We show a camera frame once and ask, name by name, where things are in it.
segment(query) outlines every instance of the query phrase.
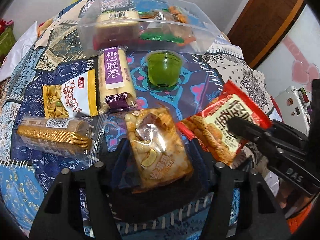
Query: heart decoration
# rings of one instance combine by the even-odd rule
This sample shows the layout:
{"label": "heart decoration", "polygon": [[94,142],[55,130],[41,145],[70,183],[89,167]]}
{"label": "heart decoration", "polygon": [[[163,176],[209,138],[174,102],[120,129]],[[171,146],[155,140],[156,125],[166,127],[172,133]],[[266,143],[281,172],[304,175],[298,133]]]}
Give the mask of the heart decoration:
{"label": "heart decoration", "polygon": [[292,64],[292,81],[307,85],[310,77],[307,71],[303,69],[303,64],[299,60],[295,60]]}
{"label": "heart decoration", "polygon": [[320,74],[319,74],[319,69],[318,69],[317,65],[315,65],[313,63],[311,63],[309,65],[307,72],[308,72],[310,81],[306,85],[306,91],[311,93],[312,92],[312,80],[318,79],[320,77]]}

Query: snack package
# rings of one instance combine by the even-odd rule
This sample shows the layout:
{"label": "snack package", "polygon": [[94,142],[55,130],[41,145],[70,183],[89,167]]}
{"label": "snack package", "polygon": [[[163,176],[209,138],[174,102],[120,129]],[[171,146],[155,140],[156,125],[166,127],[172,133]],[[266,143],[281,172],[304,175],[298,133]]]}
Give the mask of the snack package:
{"label": "snack package", "polygon": [[94,69],[62,85],[43,86],[42,92],[46,118],[98,114]]}
{"label": "snack package", "polygon": [[[182,14],[182,12],[179,14],[179,16],[177,13],[176,16],[174,16],[166,10],[153,10],[141,14],[140,18],[188,23],[187,16]],[[190,28],[186,26],[157,22],[151,22],[145,31],[140,35],[140,38],[142,40],[171,41],[179,44],[180,46],[196,40],[192,35]]]}
{"label": "snack package", "polygon": [[102,12],[95,25],[94,49],[109,48],[119,43],[128,44],[129,41],[137,40],[139,38],[139,22],[120,20],[139,18],[138,11],[132,8],[115,8]]}
{"label": "snack package", "polygon": [[98,60],[99,112],[116,110],[136,105],[134,89],[125,51],[119,47],[104,49]]}
{"label": "snack package", "polygon": [[77,118],[49,118],[25,116],[17,134],[24,146],[64,157],[81,157],[90,152],[90,126]]}
{"label": "snack package", "polygon": [[166,108],[112,114],[109,119],[112,120],[110,126],[115,126],[117,120],[120,130],[126,130],[142,191],[192,175],[193,167]]}
{"label": "snack package", "polygon": [[231,165],[246,141],[228,131],[227,120],[233,116],[246,119],[262,128],[271,127],[265,113],[233,82],[200,113],[177,123],[179,130],[191,140],[198,138],[202,148],[217,161]]}

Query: jelly cup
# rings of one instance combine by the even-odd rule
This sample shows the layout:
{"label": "jelly cup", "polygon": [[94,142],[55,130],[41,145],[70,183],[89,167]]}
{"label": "jelly cup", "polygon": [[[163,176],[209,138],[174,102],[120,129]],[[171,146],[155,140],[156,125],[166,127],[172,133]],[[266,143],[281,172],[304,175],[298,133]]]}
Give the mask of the jelly cup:
{"label": "jelly cup", "polygon": [[185,60],[178,53],[170,50],[155,50],[146,55],[149,81],[162,88],[174,86],[180,76]]}

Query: wooden door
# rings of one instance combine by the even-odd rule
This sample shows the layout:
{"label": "wooden door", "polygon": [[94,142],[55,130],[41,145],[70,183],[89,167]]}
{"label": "wooden door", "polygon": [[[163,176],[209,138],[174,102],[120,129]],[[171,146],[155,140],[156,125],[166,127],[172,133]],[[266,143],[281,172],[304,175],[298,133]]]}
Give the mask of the wooden door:
{"label": "wooden door", "polygon": [[249,0],[228,38],[255,68],[288,31],[302,6],[303,0]]}

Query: blue patterned tablecloth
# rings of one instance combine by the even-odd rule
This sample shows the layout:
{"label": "blue patterned tablecloth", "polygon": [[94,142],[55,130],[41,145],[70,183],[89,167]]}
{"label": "blue patterned tablecloth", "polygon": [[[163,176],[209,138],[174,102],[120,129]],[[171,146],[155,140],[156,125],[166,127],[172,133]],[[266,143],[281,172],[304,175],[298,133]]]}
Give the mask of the blue patterned tablecloth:
{"label": "blue patterned tablecloth", "polygon": [[[0,190],[8,210],[25,231],[30,230],[44,195],[60,170],[68,167],[78,171],[89,167],[88,162],[20,146],[16,130],[24,114],[44,116],[43,85],[62,84],[96,64],[94,58],[85,59],[76,31],[77,23],[93,2],[80,0],[62,10],[23,57],[11,77],[0,116]],[[139,6],[154,8],[159,5],[142,1]],[[241,49],[231,45],[223,36],[216,39],[205,56],[183,54],[186,64],[178,84],[168,90],[148,85],[146,53],[127,54],[140,107],[157,107],[161,103],[178,121],[202,110],[220,94],[224,82],[232,79],[239,82],[240,88],[267,114],[274,110],[263,74],[251,70],[243,60]],[[259,96],[250,95],[252,91]],[[208,194],[180,210],[146,221],[146,225],[118,223],[117,226],[123,238],[196,239],[206,219],[211,197],[212,194]],[[80,199],[84,221],[89,221],[85,192],[81,192]],[[239,191],[235,190],[230,224],[236,222],[238,207]],[[85,231],[92,235],[90,226],[85,227]]]}

